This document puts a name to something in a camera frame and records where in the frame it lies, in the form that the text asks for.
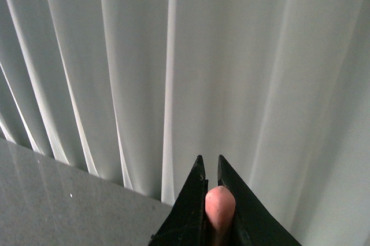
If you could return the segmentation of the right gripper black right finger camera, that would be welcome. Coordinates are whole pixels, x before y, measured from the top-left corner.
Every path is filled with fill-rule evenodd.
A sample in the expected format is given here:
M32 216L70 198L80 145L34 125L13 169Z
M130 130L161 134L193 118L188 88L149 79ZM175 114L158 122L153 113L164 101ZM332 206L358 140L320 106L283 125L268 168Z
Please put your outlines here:
M223 155L219 156L218 184L236 201L230 245L299 246L300 243L269 213Z

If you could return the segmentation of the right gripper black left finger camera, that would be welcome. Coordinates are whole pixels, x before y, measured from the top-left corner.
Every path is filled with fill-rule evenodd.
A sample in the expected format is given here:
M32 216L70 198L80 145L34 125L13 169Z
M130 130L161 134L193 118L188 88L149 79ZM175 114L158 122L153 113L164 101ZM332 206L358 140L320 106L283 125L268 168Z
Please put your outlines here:
M204 161L195 163L168 215L150 245L205 245L205 196L208 191Z

